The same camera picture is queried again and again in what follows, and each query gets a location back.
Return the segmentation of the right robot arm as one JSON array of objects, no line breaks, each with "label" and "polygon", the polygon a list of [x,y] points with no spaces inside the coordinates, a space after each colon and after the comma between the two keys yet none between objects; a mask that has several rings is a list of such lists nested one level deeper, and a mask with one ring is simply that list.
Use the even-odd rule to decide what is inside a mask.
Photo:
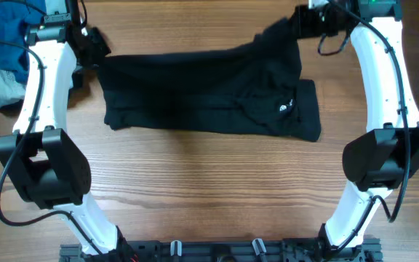
[{"label": "right robot arm", "polygon": [[310,1],[292,15],[298,39],[345,33],[356,52],[367,101],[366,132],[343,150],[347,182],[315,241],[315,261],[355,259],[378,208],[393,223],[419,169],[419,109],[404,60],[399,1]]}]

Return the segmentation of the black shorts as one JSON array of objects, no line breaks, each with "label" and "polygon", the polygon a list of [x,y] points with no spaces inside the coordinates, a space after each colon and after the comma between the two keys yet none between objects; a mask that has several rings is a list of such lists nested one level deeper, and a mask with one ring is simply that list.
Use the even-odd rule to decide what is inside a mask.
[{"label": "black shorts", "polygon": [[292,22],[238,47],[107,57],[97,71],[104,122],[128,127],[294,137],[322,131],[316,88],[301,78]]}]

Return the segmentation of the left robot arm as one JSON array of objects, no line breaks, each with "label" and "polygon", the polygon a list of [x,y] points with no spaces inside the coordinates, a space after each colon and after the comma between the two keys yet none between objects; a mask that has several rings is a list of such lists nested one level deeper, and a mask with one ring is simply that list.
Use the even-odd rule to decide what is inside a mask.
[{"label": "left robot arm", "polygon": [[81,243],[86,261],[120,261],[128,246],[90,192],[89,162],[66,130],[68,93],[79,67],[109,52],[100,37],[85,36],[79,1],[48,2],[42,19],[25,35],[31,54],[23,108],[11,135],[0,137],[0,221],[16,226],[1,210],[1,190],[10,178],[25,202],[47,214],[23,226],[61,216]]}]

